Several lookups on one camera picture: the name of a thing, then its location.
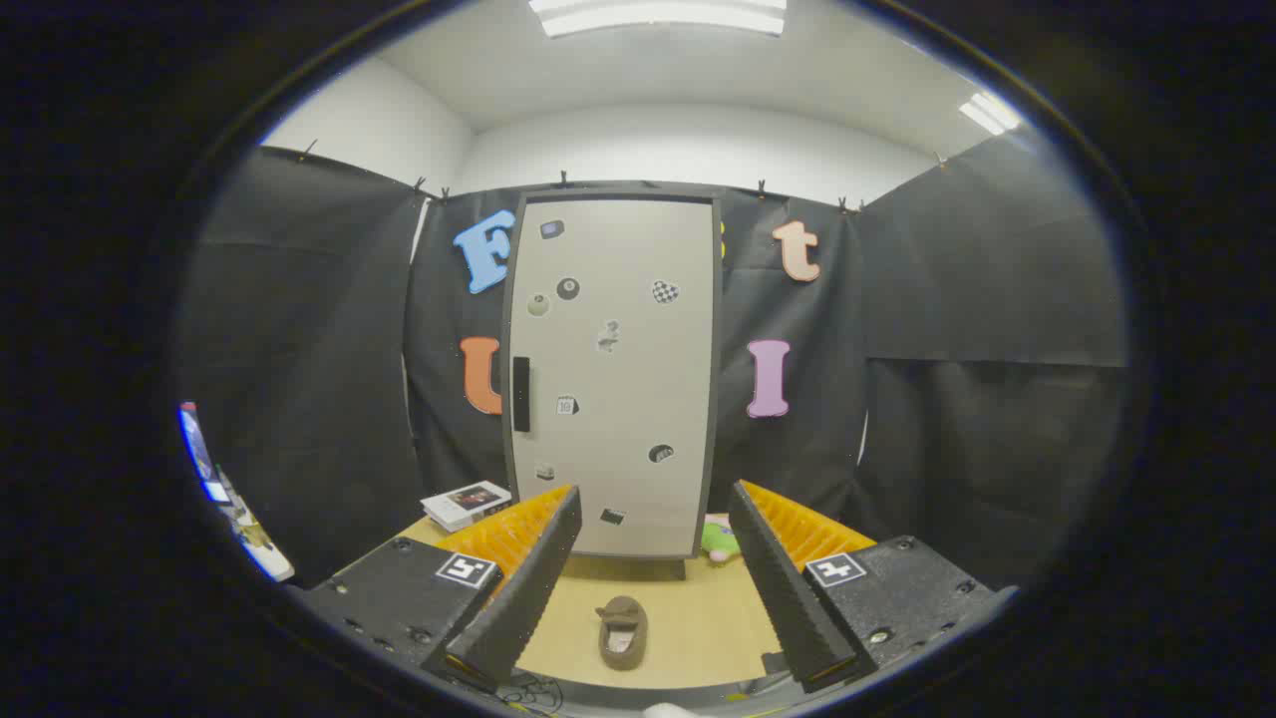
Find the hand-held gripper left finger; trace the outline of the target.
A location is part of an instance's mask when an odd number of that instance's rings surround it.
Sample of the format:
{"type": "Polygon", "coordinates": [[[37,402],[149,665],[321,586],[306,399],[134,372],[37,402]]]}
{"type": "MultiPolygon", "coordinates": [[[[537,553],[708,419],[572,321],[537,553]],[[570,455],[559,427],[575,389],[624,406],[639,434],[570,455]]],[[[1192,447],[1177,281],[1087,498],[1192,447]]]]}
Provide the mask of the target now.
{"type": "Polygon", "coordinates": [[[581,492],[561,486],[436,545],[389,539],[299,599],[406,671],[493,694],[536,631],[581,527],[581,492]]]}

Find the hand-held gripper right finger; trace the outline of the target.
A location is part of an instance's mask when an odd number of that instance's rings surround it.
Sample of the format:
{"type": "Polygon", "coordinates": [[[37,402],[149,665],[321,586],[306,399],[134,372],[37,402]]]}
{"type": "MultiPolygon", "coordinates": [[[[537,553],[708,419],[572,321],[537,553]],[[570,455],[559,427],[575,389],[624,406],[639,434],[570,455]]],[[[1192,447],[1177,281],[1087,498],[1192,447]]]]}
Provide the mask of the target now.
{"type": "Polygon", "coordinates": [[[870,539],[746,481],[732,485],[729,520],[806,692],[909,664],[1017,592],[991,589],[920,538],[870,539]]]}

